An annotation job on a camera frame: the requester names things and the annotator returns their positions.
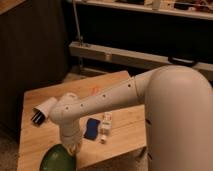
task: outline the green object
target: green object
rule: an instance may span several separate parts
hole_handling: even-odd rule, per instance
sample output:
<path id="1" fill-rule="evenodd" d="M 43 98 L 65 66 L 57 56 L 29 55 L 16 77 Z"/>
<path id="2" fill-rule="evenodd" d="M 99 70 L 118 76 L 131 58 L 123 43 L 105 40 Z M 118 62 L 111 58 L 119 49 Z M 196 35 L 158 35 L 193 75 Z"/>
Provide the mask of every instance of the green object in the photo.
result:
<path id="1" fill-rule="evenodd" d="M 57 144 L 44 155 L 40 171 L 76 171 L 76 156 L 68 154 L 67 150 Z"/>

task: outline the wooden tabletop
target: wooden tabletop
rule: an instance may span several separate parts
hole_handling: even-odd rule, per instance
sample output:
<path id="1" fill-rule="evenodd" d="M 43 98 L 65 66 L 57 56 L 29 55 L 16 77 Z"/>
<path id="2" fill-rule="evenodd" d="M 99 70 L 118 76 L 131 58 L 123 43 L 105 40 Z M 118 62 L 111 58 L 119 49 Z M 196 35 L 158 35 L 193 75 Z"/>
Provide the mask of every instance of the wooden tabletop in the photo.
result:
<path id="1" fill-rule="evenodd" d="M 0 15 L 26 0 L 0 0 Z"/>
<path id="2" fill-rule="evenodd" d="M 18 171 L 38 171 L 44 154 L 53 145 L 60 143 L 58 126 L 47 120 L 39 128 L 32 125 L 32 108 L 47 98 L 61 97 L 66 92 L 73 92 L 83 98 L 117 82 L 129 78 L 126 71 L 91 77 L 46 88 L 28 91 L 24 96 L 21 137 L 19 147 Z M 88 117 L 102 119 L 103 113 L 80 119 L 84 129 Z M 144 107 L 137 106 L 112 111 L 112 129 L 106 144 L 83 139 L 83 146 L 78 154 L 78 168 L 124 154 L 146 146 Z"/>

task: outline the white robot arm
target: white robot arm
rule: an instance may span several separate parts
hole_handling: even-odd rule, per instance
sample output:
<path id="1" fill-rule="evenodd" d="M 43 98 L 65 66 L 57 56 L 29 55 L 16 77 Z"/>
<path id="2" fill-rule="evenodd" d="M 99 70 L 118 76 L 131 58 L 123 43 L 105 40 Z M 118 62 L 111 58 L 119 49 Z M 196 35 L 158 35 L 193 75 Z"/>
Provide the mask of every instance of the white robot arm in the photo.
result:
<path id="1" fill-rule="evenodd" d="M 80 117 L 139 104 L 145 104 L 149 171 L 213 170 L 212 87 L 191 68 L 161 67 L 81 100 L 67 94 L 50 119 L 69 148 L 80 142 Z"/>

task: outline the orange marking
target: orange marking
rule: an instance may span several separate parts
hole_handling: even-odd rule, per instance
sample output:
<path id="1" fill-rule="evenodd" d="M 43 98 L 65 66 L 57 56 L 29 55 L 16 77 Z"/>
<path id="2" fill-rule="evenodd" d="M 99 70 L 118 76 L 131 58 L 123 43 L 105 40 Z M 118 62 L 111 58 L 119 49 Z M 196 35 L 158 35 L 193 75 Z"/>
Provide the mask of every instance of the orange marking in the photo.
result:
<path id="1" fill-rule="evenodd" d="M 91 95 L 95 95 L 95 94 L 97 94 L 99 91 L 100 91 L 100 87 L 96 85 L 96 86 L 94 86 L 94 87 L 92 88 Z"/>

